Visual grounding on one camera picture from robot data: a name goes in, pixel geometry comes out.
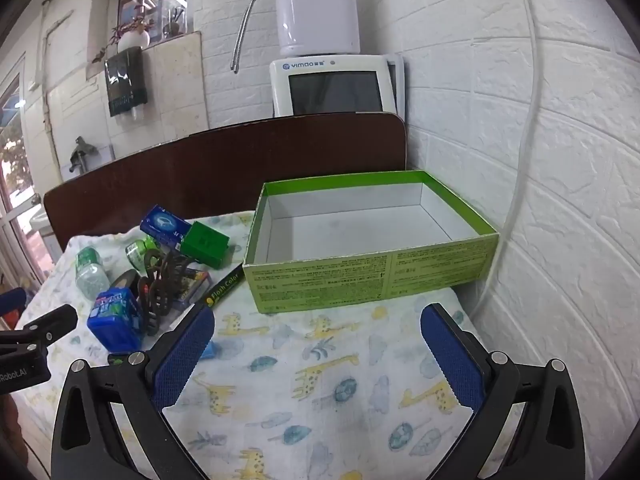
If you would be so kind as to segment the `dark metal clip bundle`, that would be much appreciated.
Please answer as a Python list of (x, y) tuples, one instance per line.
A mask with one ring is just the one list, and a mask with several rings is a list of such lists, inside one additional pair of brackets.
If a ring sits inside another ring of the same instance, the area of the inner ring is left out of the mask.
[(182, 280), (194, 260), (174, 250), (164, 254), (149, 249), (144, 255), (144, 272), (138, 283), (138, 303), (142, 310), (143, 333), (154, 336), (181, 292)]

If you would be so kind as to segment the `black electrical tape roll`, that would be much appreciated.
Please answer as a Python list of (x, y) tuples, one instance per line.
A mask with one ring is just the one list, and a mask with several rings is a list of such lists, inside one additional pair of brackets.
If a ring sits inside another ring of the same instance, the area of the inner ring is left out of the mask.
[(137, 270), (129, 269), (123, 274), (120, 274), (118, 278), (114, 279), (111, 284), (111, 288), (129, 289), (130, 292), (137, 297), (139, 290), (140, 274)]

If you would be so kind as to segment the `blue medicine box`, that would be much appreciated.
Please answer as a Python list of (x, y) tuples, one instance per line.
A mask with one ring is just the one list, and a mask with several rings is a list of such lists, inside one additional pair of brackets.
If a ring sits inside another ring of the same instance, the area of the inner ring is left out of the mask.
[(178, 252), (191, 225), (167, 209), (155, 205), (142, 219), (140, 229), (158, 244)]

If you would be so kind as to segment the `green cardboard box tray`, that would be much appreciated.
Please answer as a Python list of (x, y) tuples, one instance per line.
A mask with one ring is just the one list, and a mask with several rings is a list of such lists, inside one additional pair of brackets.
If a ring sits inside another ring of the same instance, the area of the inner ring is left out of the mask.
[(425, 171), (268, 182), (243, 269), (262, 314), (422, 294), (484, 278), (499, 234)]

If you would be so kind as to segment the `green mosquito liquid bottle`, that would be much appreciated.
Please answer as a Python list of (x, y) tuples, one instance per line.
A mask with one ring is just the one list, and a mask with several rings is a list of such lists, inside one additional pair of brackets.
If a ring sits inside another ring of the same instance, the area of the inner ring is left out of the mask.
[(134, 240), (125, 248), (125, 254), (129, 263), (141, 274), (145, 273), (144, 257), (150, 249), (157, 249), (158, 246), (153, 237), (147, 235), (145, 238)]

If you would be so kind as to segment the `black green pen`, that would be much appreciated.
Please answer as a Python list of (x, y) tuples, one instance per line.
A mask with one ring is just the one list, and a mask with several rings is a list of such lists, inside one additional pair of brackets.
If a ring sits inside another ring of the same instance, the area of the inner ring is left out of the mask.
[(210, 308), (216, 307), (236, 286), (242, 283), (244, 276), (243, 265), (239, 264), (205, 293), (202, 297), (204, 304)]

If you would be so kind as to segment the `black wall dispenser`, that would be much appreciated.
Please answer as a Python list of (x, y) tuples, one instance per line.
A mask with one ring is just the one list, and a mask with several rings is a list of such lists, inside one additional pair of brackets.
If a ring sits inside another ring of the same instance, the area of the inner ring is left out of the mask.
[(107, 105), (111, 117), (149, 102), (142, 47), (132, 47), (104, 62)]

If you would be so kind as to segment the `white Yimao water purifier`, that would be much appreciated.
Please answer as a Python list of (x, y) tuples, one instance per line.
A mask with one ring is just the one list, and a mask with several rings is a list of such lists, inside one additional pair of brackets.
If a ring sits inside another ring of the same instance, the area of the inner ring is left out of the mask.
[(282, 58), (269, 66), (273, 114), (392, 113), (406, 117), (405, 62), (399, 54)]

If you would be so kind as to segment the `tiger playing card box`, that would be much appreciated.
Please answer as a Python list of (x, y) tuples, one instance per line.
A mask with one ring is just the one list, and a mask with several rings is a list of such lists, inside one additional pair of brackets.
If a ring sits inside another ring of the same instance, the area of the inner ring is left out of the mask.
[(170, 306), (177, 311), (186, 310), (191, 304), (200, 300), (204, 292), (212, 286), (213, 280), (208, 272), (189, 269), (177, 286)]

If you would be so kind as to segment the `blue gum container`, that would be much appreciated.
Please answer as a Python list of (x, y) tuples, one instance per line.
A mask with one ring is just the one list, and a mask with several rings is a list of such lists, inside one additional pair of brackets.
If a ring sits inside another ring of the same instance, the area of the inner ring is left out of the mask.
[(135, 352), (142, 348), (142, 313), (129, 288), (101, 292), (90, 310), (87, 327), (108, 352)]

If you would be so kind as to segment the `clear water bottle green label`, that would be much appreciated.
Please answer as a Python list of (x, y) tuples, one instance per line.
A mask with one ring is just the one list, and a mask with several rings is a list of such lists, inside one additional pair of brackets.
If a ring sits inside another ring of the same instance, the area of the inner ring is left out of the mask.
[(76, 256), (75, 283), (89, 301), (96, 300), (101, 292), (110, 288), (111, 282), (102, 259), (91, 246), (82, 248)]

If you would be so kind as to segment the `white potted plant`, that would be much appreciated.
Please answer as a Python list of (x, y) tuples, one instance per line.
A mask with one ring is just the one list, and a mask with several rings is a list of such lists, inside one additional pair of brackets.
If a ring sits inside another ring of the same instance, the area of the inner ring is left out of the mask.
[(111, 38), (102, 47), (91, 63), (101, 62), (110, 47), (116, 47), (119, 51), (132, 47), (145, 49), (151, 43), (150, 30), (155, 25), (152, 18), (149, 20), (145, 16), (145, 7), (138, 4), (134, 7), (136, 15), (126, 24), (117, 25), (112, 29)]

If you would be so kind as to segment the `dark brown wooden board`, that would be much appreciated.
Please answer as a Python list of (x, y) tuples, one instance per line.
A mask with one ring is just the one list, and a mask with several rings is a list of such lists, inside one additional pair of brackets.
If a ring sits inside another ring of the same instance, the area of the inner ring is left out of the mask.
[(403, 170), (404, 122), (390, 113), (288, 116), (193, 133), (52, 188), (43, 206), (60, 245), (126, 232), (153, 206), (183, 219), (249, 210), (266, 182)]

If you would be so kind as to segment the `white cylindrical tank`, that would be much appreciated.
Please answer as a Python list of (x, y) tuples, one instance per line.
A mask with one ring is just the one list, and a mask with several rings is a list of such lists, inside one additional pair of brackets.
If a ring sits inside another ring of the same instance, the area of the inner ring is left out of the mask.
[(357, 0), (276, 0), (280, 55), (358, 54)]

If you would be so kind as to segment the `window with frame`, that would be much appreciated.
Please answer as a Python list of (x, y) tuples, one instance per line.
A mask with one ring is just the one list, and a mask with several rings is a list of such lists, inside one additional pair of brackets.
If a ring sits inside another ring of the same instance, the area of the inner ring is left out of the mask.
[(108, 36), (142, 32), (141, 47), (153, 47), (190, 32), (190, 0), (110, 0)]

